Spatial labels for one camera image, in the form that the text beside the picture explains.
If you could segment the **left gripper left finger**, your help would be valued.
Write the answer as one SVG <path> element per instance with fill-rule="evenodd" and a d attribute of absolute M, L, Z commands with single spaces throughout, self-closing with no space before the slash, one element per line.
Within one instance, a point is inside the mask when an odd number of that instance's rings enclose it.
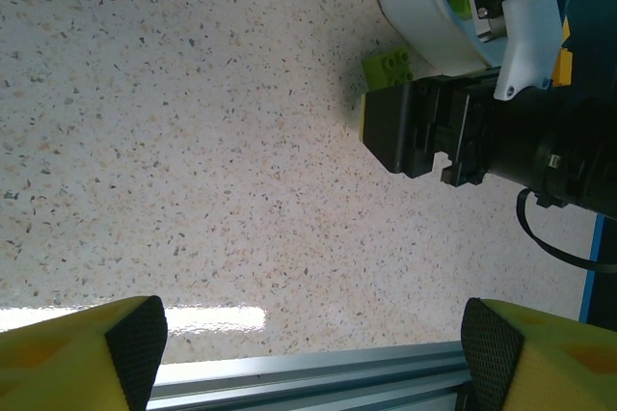
<path fill-rule="evenodd" d="M 144 410 L 168 338 L 162 300 L 136 296 L 1 335 L 4 410 Z"/>

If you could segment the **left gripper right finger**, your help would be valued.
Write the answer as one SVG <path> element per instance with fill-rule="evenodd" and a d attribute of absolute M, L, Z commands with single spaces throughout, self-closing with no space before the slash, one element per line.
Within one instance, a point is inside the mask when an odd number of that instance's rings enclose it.
<path fill-rule="evenodd" d="M 471 298 L 461 343 L 480 410 L 614 410 L 616 333 Z"/>

